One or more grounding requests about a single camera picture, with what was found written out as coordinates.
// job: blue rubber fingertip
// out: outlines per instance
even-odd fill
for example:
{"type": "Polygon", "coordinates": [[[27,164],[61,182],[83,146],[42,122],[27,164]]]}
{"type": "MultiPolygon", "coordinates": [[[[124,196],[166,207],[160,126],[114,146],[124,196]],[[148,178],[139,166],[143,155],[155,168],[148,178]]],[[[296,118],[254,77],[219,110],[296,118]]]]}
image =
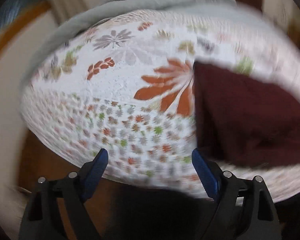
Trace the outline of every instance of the blue rubber fingertip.
{"type": "Polygon", "coordinates": [[[101,149],[95,158],[91,171],[84,181],[85,191],[82,194],[82,199],[86,201],[93,196],[96,187],[108,165],[108,152],[106,149],[101,149]]]}
{"type": "Polygon", "coordinates": [[[218,199],[219,182],[214,177],[197,149],[194,149],[192,152],[192,165],[194,166],[208,197],[213,198],[216,201],[218,199]]]}

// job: orange wooden trim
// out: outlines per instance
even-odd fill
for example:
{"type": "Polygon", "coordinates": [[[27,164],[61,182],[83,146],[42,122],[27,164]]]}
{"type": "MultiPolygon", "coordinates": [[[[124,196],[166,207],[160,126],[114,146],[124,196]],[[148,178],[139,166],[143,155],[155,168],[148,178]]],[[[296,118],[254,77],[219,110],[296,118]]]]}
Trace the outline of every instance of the orange wooden trim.
{"type": "Polygon", "coordinates": [[[0,54],[9,42],[18,33],[25,28],[29,23],[34,21],[37,17],[51,9],[51,5],[47,1],[42,1],[36,5],[31,6],[22,12],[8,27],[0,34],[0,54]]]}

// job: maroon cloth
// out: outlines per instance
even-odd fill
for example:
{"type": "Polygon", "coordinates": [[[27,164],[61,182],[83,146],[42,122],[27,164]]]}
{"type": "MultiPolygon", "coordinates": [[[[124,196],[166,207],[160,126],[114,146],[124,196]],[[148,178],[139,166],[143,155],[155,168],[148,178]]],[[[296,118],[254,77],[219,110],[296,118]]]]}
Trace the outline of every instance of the maroon cloth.
{"type": "Polygon", "coordinates": [[[240,166],[300,163],[300,103],[277,85],[194,63],[198,148],[240,166]]]}

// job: silver pin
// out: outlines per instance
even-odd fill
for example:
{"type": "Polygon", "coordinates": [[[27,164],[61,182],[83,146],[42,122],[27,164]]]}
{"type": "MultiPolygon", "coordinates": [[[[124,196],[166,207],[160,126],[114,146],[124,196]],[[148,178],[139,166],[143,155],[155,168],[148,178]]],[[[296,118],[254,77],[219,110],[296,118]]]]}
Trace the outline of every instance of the silver pin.
{"type": "Polygon", "coordinates": [[[73,172],[70,172],[68,176],[69,176],[69,178],[73,179],[73,178],[75,178],[77,175],[78,175],[78,173],[76,173],[75,171],[73,171],[73,172]]]}
{"type": "Polygon", "coordinates": [[[40,177],[39,179],[38,179],[38,182],[39,183],[44,183],[46,181],[46,178],[45,177],[40,177]]]}
{"type": "Polygon", "coordinates": [[[223,176],[225,176],[226,178],[230,178],[232,176],[232,173],[229,171],[224,171],[223,176]]]}
{"type": "Polygon", "coordinates": [[[262,182],[262,181],[263,181],[263,178],[260,177],[260,176],[256,176],[256,181],[257,181],[257,182],[262,182]]]}

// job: floral fabric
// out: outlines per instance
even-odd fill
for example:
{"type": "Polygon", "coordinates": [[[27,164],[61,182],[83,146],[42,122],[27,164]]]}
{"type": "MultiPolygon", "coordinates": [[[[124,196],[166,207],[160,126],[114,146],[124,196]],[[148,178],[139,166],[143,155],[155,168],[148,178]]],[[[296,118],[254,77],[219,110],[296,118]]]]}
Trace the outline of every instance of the floral fabric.
{"type": "MultiPolygon", "coordinates": [[[[191,164],[195,59],[224,62],[300,100],[300,53],[284,37],[140,10],[93,27],[50,55],[24,90],[22,114],[43,143],[79,167],[105,148],[107,179],[207,197],[191,164]]],[[[220,166],[240,178],[263,176],[275,202],[300,191],[300,165],[220,166]]]]}

